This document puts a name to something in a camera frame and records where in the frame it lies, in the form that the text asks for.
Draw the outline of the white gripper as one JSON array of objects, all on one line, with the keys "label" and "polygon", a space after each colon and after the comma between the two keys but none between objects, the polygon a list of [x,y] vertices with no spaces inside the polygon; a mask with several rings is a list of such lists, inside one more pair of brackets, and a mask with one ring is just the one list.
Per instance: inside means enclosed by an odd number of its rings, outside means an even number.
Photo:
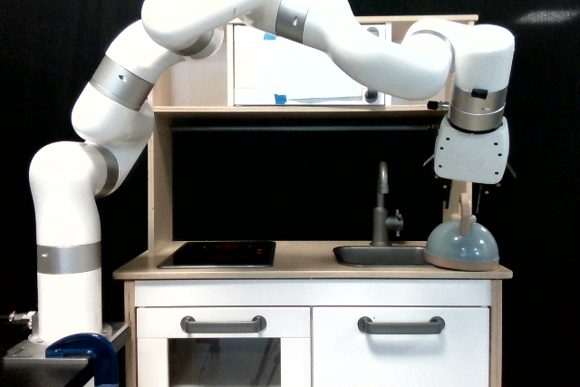
[{"label": "white gripper", "polygon": [[502,118],[499,127],[489,133],[471,133],[456,129],[444,116],[435,141],[434,171],[448,179],[444,209],[452,207],[454,181],[473,185],[473,213],[478,214],[484,184],[499,183],[505,173],[509,154],[508,120]]}]

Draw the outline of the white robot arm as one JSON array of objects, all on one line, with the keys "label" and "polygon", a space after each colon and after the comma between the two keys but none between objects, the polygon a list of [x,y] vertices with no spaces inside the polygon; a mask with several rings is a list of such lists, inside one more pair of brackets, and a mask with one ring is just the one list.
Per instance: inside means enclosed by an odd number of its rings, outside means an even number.
[{"label": "white robot arm", "polygon": [[506,94],[513,34],[491,24],[439,18],[413,24],[400,43],[369,33],[348,0],[144,0],[140,19],[110,44],[72,109],[78,141],[39,149],[30,164],[37,244],[34,334],[50,344],[102,324],[98,198],[126,179],[154,129],[149,95],[170,67],[200,63],[203,102],[226,97],[210,61],[233,20],[324,54],[371,91],[424,101],[453,81],[435,154],[445,179],[492,184],[507,166]]}]

